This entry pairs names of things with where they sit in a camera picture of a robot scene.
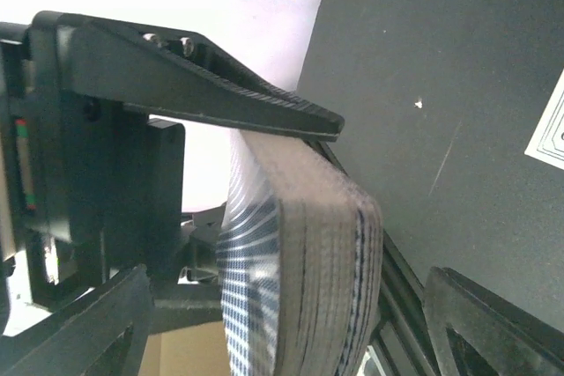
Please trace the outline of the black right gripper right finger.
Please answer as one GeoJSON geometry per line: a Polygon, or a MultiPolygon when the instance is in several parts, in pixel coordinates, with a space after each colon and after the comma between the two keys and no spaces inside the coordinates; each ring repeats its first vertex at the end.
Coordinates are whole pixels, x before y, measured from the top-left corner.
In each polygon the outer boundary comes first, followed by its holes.
{"type": "Polygon", "coordinates": [[[442,375],[562,375],[563,333],[450,268],[430,270],[424,315],[442,375]]]}

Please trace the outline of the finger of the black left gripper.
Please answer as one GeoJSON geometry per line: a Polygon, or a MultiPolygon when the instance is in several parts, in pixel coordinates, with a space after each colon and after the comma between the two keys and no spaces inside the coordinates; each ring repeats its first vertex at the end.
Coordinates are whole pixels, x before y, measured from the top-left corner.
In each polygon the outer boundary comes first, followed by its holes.
{"type": "Polygon", "coordinates": [[[200,33],[74,18],[59,22],[56,36],[63,87],[130,111],[321,141],[336,140],[345,125],[200,33]]]}

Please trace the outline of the blue playing card deck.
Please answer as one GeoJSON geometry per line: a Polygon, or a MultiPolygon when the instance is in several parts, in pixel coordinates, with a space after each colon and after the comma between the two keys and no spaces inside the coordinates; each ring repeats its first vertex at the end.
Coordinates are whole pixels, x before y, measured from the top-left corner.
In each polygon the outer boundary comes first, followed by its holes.
{"type": "Polygon", "coordinates": [[[375,199],[303,141],[236,130],[216,246],[234,375],[354,375],[382,272],[375,199]]]}

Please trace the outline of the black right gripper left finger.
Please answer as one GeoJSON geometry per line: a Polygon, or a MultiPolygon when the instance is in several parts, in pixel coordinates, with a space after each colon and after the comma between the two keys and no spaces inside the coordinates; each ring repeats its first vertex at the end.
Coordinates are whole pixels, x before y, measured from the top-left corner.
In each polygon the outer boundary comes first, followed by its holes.
{"type": "Polygon", "coordinates": [[[101,287],[14,337],[1,338],[2,375],[137,375],[153,299],[145,266],[101,287]]]}

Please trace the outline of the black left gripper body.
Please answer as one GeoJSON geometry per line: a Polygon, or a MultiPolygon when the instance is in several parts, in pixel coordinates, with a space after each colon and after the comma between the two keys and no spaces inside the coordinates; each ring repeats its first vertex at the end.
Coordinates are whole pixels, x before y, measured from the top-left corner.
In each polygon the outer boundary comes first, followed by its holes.
{"type": "Polygon", "coordinates": [[[182,31],[44,11],[1,25],[1,146],[31,298],[65,305],[112,272],[176,279],[182,31]]]}

